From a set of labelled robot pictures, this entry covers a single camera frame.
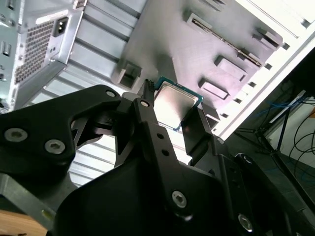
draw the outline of cable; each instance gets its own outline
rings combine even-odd
[[[296,131],[295,131],[295,134],[294,134],[294,139],[293,139],[293,143],[294,143],[294,147],[297,149],[297,150],[299,150],[299,151],[301,151],[301,152],[304,152],[303,150],[300,150],[297,146],[296,146],[296,136],[297,136],[297,134],[298,134],[298,132],[299,132],[299,129],[301,128],[301,126],[304,124],[304,122],[311,116],[311,115],[313,115],[313,114],[315,114],[315,111],[314,112],[312,112],[308,117],[306,117],[301,123],[300,123],[300,125],[297,127],[297,129],[296,129]]]
[[[300,159],[302,158],[302,156],[307,153],[307,151],[303,151],[302,154],[299,156],[299,158],[296,160],[295,165],[294,165],[294,176],[296,177],[296,167],[297,167],[297,163],[300,161]]]
[[[296,145],[297,145],[299,142],[301,142],[304,138],[306,138],[306,137],[308,137],[308,136],[310,136],[310,135],[313,135],[313,136],[314,136],[314,135],[315,135],[315,132],[306,134],[306,135],[304,135],[303,137],[301,137],[301,138],[299,139],[299,141],[296,143]],[[291,151],[290,151],[290,153],[289,153],[289,158],[291,158],[291,154],[292,154],[294,148],[296,148],[297,150],[299,150],[296,145],[294,145],[293,148],[291,149]],[[305,153],[310,152],[310,151],[307,152],[307,150],[299,150],[299,151],[302,152],[302,155],[304,155]],[[305,172],[305,170],[303,170],[302,168],[300,168],[300,167],[297,166],[297,162],[298,162],[298,161],[295,162],[294,168],[298,168],[299,170]],[[307,173],[307,172],[306,172],[306,174],[309,175],[309,176],[311,176],[311,177],[314,177],[314,178],[315,178],[315,176],[313,176],[313,175],[311,175],[311,174],[309,174],[309,173]]]
[[[270,111],[271,111],[271,108],[272,108],[272,106],[269,107],[269,109],[268,109],[268,111],[267,111],[267,114],[266,114],[264,120],[262,121],[262,123],[261,123],[260,126],[258,127],[258,130],[261,129],[261,127],[263,126],[263,124],[266,122],[266,120],[267,120],[267,118],[268,118],[268,116],[269,116],[269,113],[270,113]]]

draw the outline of ventilation grille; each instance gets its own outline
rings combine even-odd
[[[22,82],[42,68],[54,21],[28,29],[24,64],[15,71],[15,83]]]

